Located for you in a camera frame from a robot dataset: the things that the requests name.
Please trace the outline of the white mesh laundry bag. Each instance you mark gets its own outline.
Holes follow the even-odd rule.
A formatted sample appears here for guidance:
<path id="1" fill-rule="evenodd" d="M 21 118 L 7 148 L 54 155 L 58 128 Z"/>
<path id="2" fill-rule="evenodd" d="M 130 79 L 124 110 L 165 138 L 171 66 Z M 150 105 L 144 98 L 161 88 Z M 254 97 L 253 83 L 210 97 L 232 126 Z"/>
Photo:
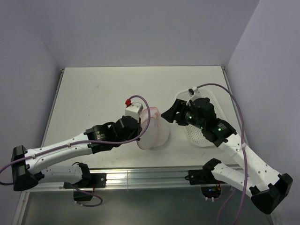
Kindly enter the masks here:
<path id="1" fill-rule="evenodd" d="M 151 150 L 163 146 L 170 134 L 168 122 L 161 117 L 160 111 L 156 107 L 150 107 L 150 123 L 137 141 L 137 146 L 142 150 Z"/>

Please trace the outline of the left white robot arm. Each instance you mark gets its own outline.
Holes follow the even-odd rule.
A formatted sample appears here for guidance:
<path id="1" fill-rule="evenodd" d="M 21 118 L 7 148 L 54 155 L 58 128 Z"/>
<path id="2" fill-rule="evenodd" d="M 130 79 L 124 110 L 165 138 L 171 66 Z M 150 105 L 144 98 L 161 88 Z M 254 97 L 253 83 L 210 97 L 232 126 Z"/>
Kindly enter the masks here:
<path id="1" fill-rule="evenodd" d="M 64 182 L 67 186 L 85 188 L 92 182 L 92 175 L 84 163 L 70 167 L 57 163 L 85 155 L 109 151 L 139 138 L 140 118 L 123 116 L 116 122 L 95 125 L 85 132 L 63 142 L 37 149 L 20 145 L 13 149 L 11 166 L 13 190 L 29 190 L 39 183 Z"/>

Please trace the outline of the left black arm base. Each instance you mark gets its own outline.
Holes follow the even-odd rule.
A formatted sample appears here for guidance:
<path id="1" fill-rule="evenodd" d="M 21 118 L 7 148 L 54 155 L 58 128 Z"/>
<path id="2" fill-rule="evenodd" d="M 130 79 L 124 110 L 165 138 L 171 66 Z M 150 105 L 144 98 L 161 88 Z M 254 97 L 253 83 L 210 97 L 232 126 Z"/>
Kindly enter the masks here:
<path id="1" fill-rule="evenodd" d="M 73 189 L 73 200 L 77 204 L 84 205 L 90 202 L 93 197 L 100 200 L 99 204 L 103 202 L 103 199 L 96 194 L 97 188 L 105 188 L 106 186 L 106 173 L 91 173 L 86 178 L 80 180 L 75 184 L 64 182 L 64 189 Z"/>

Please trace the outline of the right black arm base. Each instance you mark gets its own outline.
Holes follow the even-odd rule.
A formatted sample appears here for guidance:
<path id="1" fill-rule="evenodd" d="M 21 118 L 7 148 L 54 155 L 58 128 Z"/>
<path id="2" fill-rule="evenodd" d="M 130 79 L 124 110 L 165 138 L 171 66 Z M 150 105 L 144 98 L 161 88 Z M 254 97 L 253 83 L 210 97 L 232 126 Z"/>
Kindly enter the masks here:
<path id="1" fill-rule="evenodd" d="M 202 195 L 205 198 L 219 198 L 221 196 L 222 181 L 216 180 L 210 171 L 189 170 L 188 175 L 184 177 L 190 185 L 200 185 Z"/>

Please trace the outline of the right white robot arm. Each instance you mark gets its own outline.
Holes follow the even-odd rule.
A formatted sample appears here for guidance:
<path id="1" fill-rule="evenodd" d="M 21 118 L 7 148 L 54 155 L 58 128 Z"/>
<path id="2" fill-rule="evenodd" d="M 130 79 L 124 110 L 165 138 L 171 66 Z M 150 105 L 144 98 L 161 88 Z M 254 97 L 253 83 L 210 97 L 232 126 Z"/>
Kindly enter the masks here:
<path id="1" fill-rule="evenodd" d="M 176 99 L 161 116 L 169 123 L 192 125 L 200 129 L 209 142 L 231 156 L 244 169 L 244 173 L 240 173 L 213 158 L 202 167 L 198 175 L 188 173 L 191 184 L 195 179 L 209 183 L 220 181 L 238 190 L 245 190 L 255 207 L 267 215 L 287 197 L 292 177 L 287 173 L 280 174 L 251 150 L 227 121 L 217 117 L 209 98 L 188 102 Z"/>

